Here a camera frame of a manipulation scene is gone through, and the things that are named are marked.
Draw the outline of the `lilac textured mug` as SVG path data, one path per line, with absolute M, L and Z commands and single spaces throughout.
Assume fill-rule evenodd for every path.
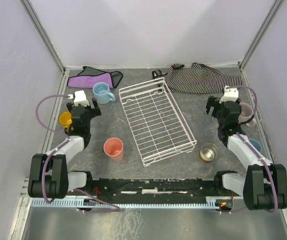
M 249 104 L 247 104 L 247 103 L 245 103 L 245 102 L 241 102 L 240 104 L 239 104 L 240 106 L 241 106 L 241 113 L 240 113 L 240 115 L 239 115 L 239 117 L 238 117 L 238 122 L 239 123 L 242 123 L 242 122 L 245 122 L 245 121 L 247 121 L 247 120 L 249 120 L 251 117 L 252 117 L 252 115 L 253 115 L 253 113 L 254 113 L 254 110 L 253 110 L 253 108 L 249 105 Z M 249 123 L 247 123 L 246 125 L 248 126 L 248 127 L 254 127 L 255 125 L 257 124 L 257 121 L 256 121 L 256 119 L 255 118 L 253 118 Z

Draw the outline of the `light blue textured mug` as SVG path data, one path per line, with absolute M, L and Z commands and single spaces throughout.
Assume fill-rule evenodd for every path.
M 92 91 L 99 104 L 105 105 L 109 102 L 116 101 L 115 95 L 111 92 L 109 85 L 105 82 L 96 83 L 93 86 Z

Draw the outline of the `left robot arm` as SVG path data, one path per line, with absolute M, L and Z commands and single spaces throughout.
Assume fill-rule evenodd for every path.
M 68 173 L 68 162 L 83 151 L 91 140 L 91 120 L 101 115 L 95 98 L 93 106 L 66 104 L 72 123 L 64 129 L 67 138 L 47 153 L 36 153 L 31 159 L 28 195 L 31 198 L 44 198 L 47 203 L 53 199 L 63 199 L 66 194 L 82 188 L 92 179 L 88 171 Z

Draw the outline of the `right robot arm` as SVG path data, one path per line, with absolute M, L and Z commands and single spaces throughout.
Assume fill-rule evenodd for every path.
M 244 177 L 234 171 L 219 171 L 215 178 L 220 187 L 241 196 L 249 210 L 286 209 L 286 168 L 271 162 L 250 143 L 238 121 L 240 100 L 222 102 L 219 97 L 210 96 L 205 109 L 217 119 L 219 140 L 246 169 Z

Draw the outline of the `yellow plastic cup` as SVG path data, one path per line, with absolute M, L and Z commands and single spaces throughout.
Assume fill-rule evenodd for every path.
M 72 114 L 69 111 L 62 112 L 58 117 L 58 122 L 63 128 L 68 128 L 72 124 Z

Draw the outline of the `striped cloth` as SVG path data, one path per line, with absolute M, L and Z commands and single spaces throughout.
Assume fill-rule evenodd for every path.
M 173 64 L 163 74 L 160 69 L 152 72 L 152 78 L 164 78 L 171 92 L 187 94 L 215 94 L 226 86 L 241 86 L 240 76 L 226 75 L 207 65 L 194 62 L 191 67 Z

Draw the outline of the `purple microfiber cloth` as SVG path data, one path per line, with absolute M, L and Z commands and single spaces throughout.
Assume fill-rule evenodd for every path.
M 110 89 L 115 89 L 123 79 L 120 71 L 104 71 L 90 66 L 84 66 L 82 71 L 68 78 L 67 86 L 78 89 L 92 89 L 97 83 L 106 83 Z

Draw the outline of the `metal steel cup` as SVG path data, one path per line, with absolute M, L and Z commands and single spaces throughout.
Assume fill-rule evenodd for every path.
M 215 160 L 219 155 L 219 150 L 213 143 L 205 143 L 199 152 L 199 157 L 202 161 L 209 163 Z

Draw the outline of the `blue plastic cup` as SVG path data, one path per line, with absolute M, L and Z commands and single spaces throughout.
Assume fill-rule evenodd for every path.
M 257 140 L 255 140 L 255 139 L 251 139 L 251 138 L 249 138 L 248 139 L 249 140 L 249 142 L 255 147 L 255 149 L 258 151 L 258 152 L 262 152 L 262 146 L 261 146 L 261 144 L 257 141 Z

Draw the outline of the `pink plastic cup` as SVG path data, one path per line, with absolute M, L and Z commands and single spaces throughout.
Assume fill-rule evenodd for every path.
M 104 143 L 103 150 L 115 162 L 120 162 L 124 158 L 124 144 L 117 137 L 109 138 Z

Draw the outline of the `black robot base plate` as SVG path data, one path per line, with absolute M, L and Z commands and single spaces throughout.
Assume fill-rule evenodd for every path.
M 242 200 L 214 180 L 121 179 L 93 180 L 83 191 L 111 204 L 204 204 L 206 199 Z

